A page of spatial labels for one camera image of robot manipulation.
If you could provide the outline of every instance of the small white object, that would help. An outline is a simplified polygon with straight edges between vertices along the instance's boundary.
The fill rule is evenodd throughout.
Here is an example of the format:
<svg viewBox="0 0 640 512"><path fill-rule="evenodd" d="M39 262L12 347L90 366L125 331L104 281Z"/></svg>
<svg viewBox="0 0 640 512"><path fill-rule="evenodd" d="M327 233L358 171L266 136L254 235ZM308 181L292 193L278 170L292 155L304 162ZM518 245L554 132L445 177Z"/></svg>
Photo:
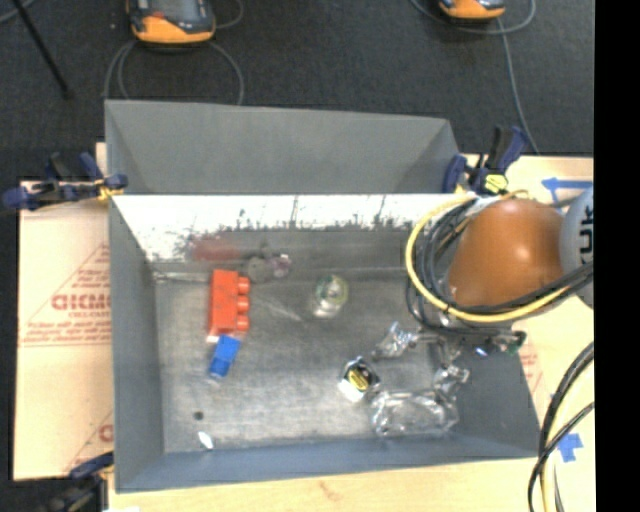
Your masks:
<svg viewBox="0 0 640 512"><path fill-rule="evenodd" d="M344 379L338 382L338 389L350 402L356 403L364 398L362 391L357 390L351 383Z"/></svg>
<svg viewBox="0 0 640 512"><path fill-rule="evenodd" d="M202 443L202 446L204 446L207 450L213 450L213 439L209 434L201 430L200 432L198 432L198 439L200 439L200 443Z"/></svg>

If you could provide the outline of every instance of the clamp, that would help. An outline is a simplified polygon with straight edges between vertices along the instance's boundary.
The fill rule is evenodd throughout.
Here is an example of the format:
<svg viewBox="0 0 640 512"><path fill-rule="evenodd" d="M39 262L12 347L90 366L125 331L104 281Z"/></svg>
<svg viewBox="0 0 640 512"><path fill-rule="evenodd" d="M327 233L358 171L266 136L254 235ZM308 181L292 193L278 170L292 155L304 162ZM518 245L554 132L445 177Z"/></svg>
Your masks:
<svg viewBox="0 0 640 512"><path fill-rule="evenodd" d="M469 166L461 154L451 159L442 192L451 194L462 188L483 196L504 194L509 184L505 176L507 169L520 158L528 144L529 139L520 128L497 126L489 155L484 160L481 156L475 167Z"/></svg>
<svg viewBox="0 0 640 512"><path fill-rule="evenodd" d="M113 464L113 452L108 452L73 468L67 476L69 487L36 510L103 512L109 508L109 485L103 472Z"/></svg>
<svg viewBox="0 0 640 512"><path fill-rule="evenodd" d="M11 188L2 194L5 208L12 210L34 211L45 206L53 206L83 199L108 197L122 193L129 184L125 174L113 174L105 177L95 159L87 152L79 156L80 164L85 172L83 180L89 183L62 183L61 175L68 176L69 170L64 165L59 153L49 157L44 173L45 179L32 185Z"/></svg>

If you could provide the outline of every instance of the gray bin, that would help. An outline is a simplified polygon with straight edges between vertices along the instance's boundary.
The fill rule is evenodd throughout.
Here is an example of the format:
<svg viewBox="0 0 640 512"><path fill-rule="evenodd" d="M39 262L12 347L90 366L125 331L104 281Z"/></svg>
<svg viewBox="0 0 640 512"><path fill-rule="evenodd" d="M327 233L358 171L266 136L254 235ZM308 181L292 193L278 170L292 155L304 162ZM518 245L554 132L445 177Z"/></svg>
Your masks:
<svg viewBox="0 0 640 512"><path fill-rule="evenodd" d="M445 196L138 195L110 210L116 488L138 491L529 457L538 423L518 357L464 355L471 381L460 422L442 437L381 439L366 405L342 396L344 363L367 357L404 302L410 219ZM292 212L297 215L292 220ZM223 253L193 261L194 240ZM286 252L285 278L255 284L251 328L227 377L207 376L208 276L243 270L265 245ZM333 319L310 314L319 276L350 298ZM375 368L390 388L428 386L425 346ZM216 447L198 442L205 431Z"/></svg>
<svg viewBox="0 0 640 512"><path fill-rule="evenodd" d="M409 115L108 100L105 122L130 193L439 193L457 152Z"/></svg>

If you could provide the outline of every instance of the power tool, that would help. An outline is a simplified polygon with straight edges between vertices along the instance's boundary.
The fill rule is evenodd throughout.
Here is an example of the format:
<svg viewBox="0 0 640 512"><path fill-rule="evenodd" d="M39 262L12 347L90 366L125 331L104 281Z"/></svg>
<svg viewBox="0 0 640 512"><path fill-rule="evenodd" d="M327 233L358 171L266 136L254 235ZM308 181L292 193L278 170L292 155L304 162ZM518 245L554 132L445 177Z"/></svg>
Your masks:
<svg viewBox="0 0 640 512"><path fill-rule="evenodd" d="M216 22L209 0L126 0L133 34L149 45L188 46L211 39Z"/></svg>
<svg viewBox="0 0 640 512"><path fill-rule="evenodd" d="M449 17L460 21L489 21L504 13L504 0L438 0Z"/></svg>

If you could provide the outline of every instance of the yellow cable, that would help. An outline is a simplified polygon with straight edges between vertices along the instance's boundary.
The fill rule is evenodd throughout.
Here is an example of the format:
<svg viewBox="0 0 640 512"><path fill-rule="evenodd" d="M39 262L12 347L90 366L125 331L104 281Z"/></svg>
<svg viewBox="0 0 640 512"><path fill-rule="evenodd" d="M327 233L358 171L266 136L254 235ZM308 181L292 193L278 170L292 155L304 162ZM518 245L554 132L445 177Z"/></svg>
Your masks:
<svg viewBox="0 0 640 512"><path fill-rule="evenodd" d="M521 192L522 191L512 192L510 194L502 196L501 199L502 200L508 199ZM424 229L424 227L429 223L430 220L432 220L434 217L439 215L441 212L445 210L449 210L455 206L459 206L461 204L467 203L469 201L472 201L473 199L475 199L475 197L476 196L468 196L468 195L456 197L455 199L448 201L438 206L437 208L434 208L432 211L430 211L424 217L422 217L418 221L418 223L415 225L415 227L411 231L411 234L409 235L409 239L407 241L407 246L405 250L405 265L407 267L407 273L409 274L409 279L411 280L413 286L415 286L415 288L429 302L431 302L431 304L433 304L435 307L437 307L441 311L450 313L451 315L455 316L456 318L459 318L460 320L465 320L468 322L475 322L475 323L483 323L483 324L508 322L510 320L515 320L523 316L530 315L538 311L540 308L546 306L547 304L552 302L555 298L559 297L566 290L568 290L568 287L563 287L554 292L549 293L548 295L538 300L535 300L520 308L516 308L512 311L508 311L506 313L495 313L495 314L485 314L485 315L460 311L452 307L450 304L447 304L446 302L440 300L438 297L433 295L429 290L427 290L427 288L422 284L422 281L420 281L420 278L418 277L416 270L413 266L413 249L420 232Z"/></svg>

